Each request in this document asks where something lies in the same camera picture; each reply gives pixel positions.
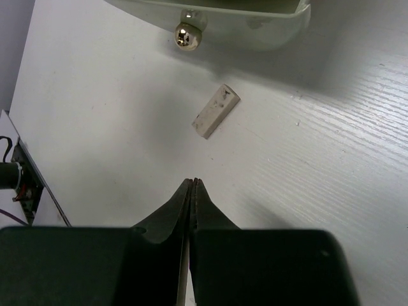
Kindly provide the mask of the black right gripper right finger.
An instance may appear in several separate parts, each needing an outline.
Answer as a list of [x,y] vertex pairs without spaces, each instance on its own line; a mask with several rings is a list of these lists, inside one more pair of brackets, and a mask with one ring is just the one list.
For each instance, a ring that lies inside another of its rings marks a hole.
[[197,305],[359,305],[337,239],[320,229],[240,229],[202,180],[190,201],[189,268]]

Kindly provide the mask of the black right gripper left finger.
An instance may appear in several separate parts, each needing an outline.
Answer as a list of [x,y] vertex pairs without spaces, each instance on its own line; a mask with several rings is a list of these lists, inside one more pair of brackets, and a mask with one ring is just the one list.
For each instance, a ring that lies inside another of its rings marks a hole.
[[2,305],[183,305],[193,182],[127,228],[1,230]]

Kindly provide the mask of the white rectangular eraser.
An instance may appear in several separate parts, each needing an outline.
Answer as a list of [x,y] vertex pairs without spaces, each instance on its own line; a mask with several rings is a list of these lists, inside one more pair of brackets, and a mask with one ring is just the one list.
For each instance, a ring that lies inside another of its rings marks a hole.
[[222,84],[194,119],[192,127],[201,137],[208,139],[239,102],[239,95]]

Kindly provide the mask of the round cream drawer organizer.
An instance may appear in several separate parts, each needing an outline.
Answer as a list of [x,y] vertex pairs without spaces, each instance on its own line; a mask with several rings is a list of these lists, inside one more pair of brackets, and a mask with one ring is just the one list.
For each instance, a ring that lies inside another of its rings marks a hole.
[[253,51],[278,49],[309,26],[309,1],[110,1],[173,33],[182,50],[200,43]]

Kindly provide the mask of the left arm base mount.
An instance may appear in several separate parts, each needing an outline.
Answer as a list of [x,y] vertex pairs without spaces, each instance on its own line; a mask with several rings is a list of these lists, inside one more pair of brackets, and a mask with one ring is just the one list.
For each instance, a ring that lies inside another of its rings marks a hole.
[[71,223],[28,148],[1,110],[1,227],[67,226]]

